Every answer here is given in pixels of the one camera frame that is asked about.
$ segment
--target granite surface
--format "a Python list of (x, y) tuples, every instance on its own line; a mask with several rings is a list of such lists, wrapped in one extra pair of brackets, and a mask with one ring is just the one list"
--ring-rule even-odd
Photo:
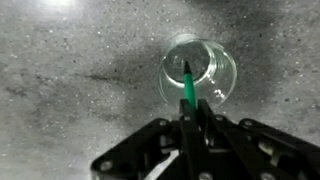
[(166, 39), (225, 46), (219, 109), (320, 145), (319, 0), (0, 0), (0, 179), (89, 179), (94, 158), (155, 117)]

